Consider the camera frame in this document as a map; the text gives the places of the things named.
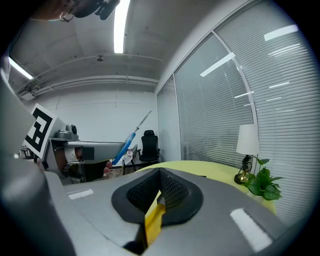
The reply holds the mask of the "person's left hand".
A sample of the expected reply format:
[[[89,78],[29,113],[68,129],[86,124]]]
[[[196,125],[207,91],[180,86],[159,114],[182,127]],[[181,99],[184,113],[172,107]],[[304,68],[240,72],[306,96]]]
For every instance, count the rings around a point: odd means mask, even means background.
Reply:
[[[64,171],[72,165],[76,165],[82,160],[82,148],[80,147],[61,147],[55,152],[55,160],[59,171]]]

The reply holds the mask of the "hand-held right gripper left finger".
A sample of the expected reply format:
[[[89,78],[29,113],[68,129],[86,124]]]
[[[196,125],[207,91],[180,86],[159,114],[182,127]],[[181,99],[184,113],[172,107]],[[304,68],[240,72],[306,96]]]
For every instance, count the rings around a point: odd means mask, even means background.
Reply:
[[[147,169],[113,179],[69,184],[62,187],[63,221],[79,256],[160,256],[158,242],[148,246],[145,211],[131,202],[134,188],[138,199],[152,195],[158,185],[158,169]]]

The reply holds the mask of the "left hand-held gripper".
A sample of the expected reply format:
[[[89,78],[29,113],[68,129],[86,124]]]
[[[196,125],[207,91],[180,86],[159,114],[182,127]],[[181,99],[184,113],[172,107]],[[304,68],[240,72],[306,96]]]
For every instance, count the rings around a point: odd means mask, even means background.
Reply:
[[[64,123],[38,103],[31,115],[35,122],[22,144],[25,159],[33,160],[44,171],[57,174],[63,185],[105,179],[105,161],[114,159],[125,145],[124,142],[81,141],[75,125]],[[78,164],[59,171],[55,151],[67,147],[82,149],[82,157]]]

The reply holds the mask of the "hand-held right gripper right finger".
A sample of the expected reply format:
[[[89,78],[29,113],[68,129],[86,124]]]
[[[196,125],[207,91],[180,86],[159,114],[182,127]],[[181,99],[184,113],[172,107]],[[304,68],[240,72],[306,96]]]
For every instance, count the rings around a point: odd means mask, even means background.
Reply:
[[[163,227],[145,256],[250,256],[254,250],[231,217],[243,209],[273,241],[286,226],[266,207],[236,187],[204,175],[170,169],[197,185],[203,194],[200,210],[189,221]]]

